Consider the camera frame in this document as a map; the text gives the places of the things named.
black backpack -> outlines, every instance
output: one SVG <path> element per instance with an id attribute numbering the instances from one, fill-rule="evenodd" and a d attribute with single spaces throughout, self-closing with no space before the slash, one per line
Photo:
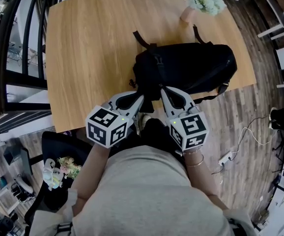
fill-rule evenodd
<path id="1" fill-rule="evenodd" d="M 196 26 L 193 27 L 199 43 L 185 43 L 166 46 L 147 44 L 140 34 L 133 34 L 147 50 L 138 54 L 133 71 L 136 81 L 130 81 L 138 93 L 144 94 L 144 107 L 141 112 L 153 112 L 152 100 L 161 97 L 161 85 L 181 89 L 188 94 L 209 92 L 218 89 L 218 95 L 225 92 L 229 80 L 237 71 L 236 60 L 227 45 L 204 43 Z M 209 96 L 194 102 L 214 99 Z"/>

flower vase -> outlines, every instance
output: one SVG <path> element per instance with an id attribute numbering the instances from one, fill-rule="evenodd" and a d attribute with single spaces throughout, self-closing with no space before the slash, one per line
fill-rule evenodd
<path id="1" fill-rule="evenodd" d="M 180 19 L 186 23 L 190 23 L 194 16 L 195 16 L 196 10 L 192 9 L 190 6 L 185 8 L 185 10 L 182 12 Z"/>

wooden floor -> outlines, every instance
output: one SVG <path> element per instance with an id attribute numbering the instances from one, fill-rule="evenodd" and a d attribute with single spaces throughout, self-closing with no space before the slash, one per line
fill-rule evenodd
<path id="1" fill-rule="evenodd" d="M 204 101 L 199 105 L 210 125 L 209 140 L 202 148 L 202 152 L 213 172 L 220 170 L 218 160 L 223 155 L 228 151 L 237 150 L 237 140 L 243 127 L 256 117 L 267 116 L 273 106 L 284 107 L 284 91 L 276 89 L 276 84 L 282 82 L 282 76 L 274 57 L 273 44 L 268 37 L 258 39 L 256 36 L 266 30 L 260 15 L 252 1 L 224 1 L 246 42 L 257 84 L 226 92 L 214 100 Z M 254 121 L 250 129 L 262 143 L 271 140 L 274 134 L 268 129 L 267 118 Z M 31 156 L 41 153 L 41 134 L 42 132 L 37 132 L 20 139 L 29 149 Z M 276 175 L 271 171 L 278 169 L 277 159 L 272 152 L 272 147 L 277 145 L 278 139 L 276 135 L 271 143 L 260 146 L 251 134 L 247 133 L 235 160 L 227 163 L 221 173 L 214 175 L 219 184 L 221 199 L 228 207 L 245 208 L 251 217 L 255 217 L 258 214 L 257 209 L 266 206 L 269 200 L 267 191 Z M 20 162 L 19 169 L 11 170 L 6 166 L 2 157 L 4 149 L 5 147 L 0 148 L 0 176 L 10 171 L 16 173 L 21 167 Z M 31 180 L 37 191 L 42 183 L 40 169 L 40 165 L 36 165 Z M 29 205 L 19 205 L 17 207 L 19 215 L 24 215 Z"/>

black railing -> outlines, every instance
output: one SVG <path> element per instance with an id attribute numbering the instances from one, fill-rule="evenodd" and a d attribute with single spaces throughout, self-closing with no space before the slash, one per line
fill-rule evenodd
<path id="1" fill-rule="evenodd" d="M 39 3 L 37 0 L 31 0 L 23 37 L 22 73 L 17 73 L 7 70 L 7 56 L 13 22 L 20 2 L 21 0 L 9 2 L 0 23 L 0 133 L 51 114 L 48 103 L 8 102 L 7 85 L 47 90 L 43 65 L 43 52 L 45 52 L 43 39 L 47 29 L 45 14 L 58 0 L 39 0 Z M 28 74 L 28 40 L 35 4 L 41 5 L 37 47 L 38 78 Z"/>

wooden table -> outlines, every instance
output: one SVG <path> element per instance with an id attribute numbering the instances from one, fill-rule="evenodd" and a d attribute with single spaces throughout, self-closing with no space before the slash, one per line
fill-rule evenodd
<path id="1" fill-rule="evenodd" d="M 46 74 L 56 131 L 84 127 L 95 105 L 132 90 L 132 67 L 143 51 L 132 32 L 158 45 L 195 42 L 192 25 L 179 19 L 185 8 L 184 0 L 65 0 L 51 7 Z M 216 17 L 197 12 L 194 23 L 204 41 L 232 48 L 238 71 L 228 90 L 256 83 L 246 45 L 227 9 Z M 193 62 L 199 58 L 194 54 Z"/>

